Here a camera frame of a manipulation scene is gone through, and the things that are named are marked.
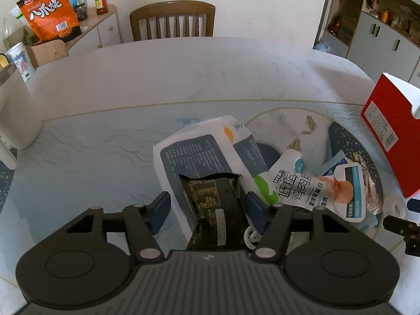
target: foil wrapper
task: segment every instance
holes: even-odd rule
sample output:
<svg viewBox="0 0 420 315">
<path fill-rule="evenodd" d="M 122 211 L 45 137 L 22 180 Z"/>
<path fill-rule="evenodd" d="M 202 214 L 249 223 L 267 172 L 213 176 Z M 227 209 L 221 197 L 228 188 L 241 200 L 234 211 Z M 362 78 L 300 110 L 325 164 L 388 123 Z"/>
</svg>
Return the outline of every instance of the foil wrapper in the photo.
<svg viewBox="0 0 420 315">
<path fill-rule="evenodd" d="M 357 153 L 353 153 L 350 158 L 347 158 L 347 163 L 357 162 L 362 166 L 363 183 L 365 185 L 366 207 L 373 214 L 382 213 L 382 200 L 376 191 L 375 183 L 370 176 L 368 165 L 366 161 Z"/>
</svg>

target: small black device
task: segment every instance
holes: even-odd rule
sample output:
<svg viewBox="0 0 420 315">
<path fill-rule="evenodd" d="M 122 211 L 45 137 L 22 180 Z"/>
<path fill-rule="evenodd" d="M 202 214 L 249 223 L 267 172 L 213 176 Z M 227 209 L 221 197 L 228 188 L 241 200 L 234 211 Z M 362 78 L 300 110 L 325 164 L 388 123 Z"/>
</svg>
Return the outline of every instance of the small black device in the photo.
<svg viewBox="0 0 420 315">
<path fill-rule="evenodd" d="M 244 210 L 264 232 L 254 251 L 165 258 L 153 234 L 170 207 L 163 192 L 120 213 L 91 208 L 35 245 L 16 267 L 28 301 L 17 314 L 398 314 L 387 303 L 395 258 L 324 207 L 275 207 L 248 193 Z M 286 255 L 291 232 L 302 231 L 310 241 Z M 131 255 L 107 232 L 125 233 Z"/>
<path fill-rule="evenodd" d="M 420 257 L 420 226 L 405 219 L 387 216 L 384 218 L 384 228 L 404 237 L 405 254 Z"/>
</svg>

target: barcode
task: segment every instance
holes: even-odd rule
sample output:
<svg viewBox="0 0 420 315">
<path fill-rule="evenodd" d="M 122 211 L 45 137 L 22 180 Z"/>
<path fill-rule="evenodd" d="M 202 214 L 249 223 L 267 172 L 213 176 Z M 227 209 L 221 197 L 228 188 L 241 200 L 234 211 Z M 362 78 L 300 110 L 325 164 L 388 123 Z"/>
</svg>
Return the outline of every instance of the barcode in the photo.
<svg viewBox="0 0 420 315">
<path fill-rule="evenodd" d="M 388 138 L 385 140 L 385 147 L 388 148 L 394 141 L 395 141 L 395 136 L 393 134 L 389 135 Z"/>
<path fill-rule="evenodd" d="M 57 29 L 58 32 L 67 28 L 67 21 L 63 21 L 62 23 L 59 23 L 55 28 Z"/>
</svg>

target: orange snack bag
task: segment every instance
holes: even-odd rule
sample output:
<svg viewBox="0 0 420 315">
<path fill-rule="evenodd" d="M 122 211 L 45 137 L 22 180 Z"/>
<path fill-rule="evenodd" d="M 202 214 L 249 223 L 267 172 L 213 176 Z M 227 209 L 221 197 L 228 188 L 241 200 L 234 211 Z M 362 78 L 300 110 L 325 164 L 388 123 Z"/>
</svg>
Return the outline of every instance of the orange snack bag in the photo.
<svg viewBox="0 0 420 315">
<path fill-rule="evenodd" d="M 41 41 L 68 42 L 81 34 L 69 0 L 20 0 L 17 5 Z"/>
</svg>

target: red packaging box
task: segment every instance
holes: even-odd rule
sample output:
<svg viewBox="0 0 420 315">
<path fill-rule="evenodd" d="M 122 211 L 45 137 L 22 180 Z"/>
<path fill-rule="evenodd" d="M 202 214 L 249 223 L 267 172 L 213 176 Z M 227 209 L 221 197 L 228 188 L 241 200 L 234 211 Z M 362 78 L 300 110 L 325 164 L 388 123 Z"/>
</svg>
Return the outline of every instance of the red packaging box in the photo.
<svg viewBox="0 0 420 315">
<path fill-rule="evenodd" d="M 420 89 L 388 73 L 377 81 L 362 110 L 404 197 L 420 190 Z"/>
</svg>

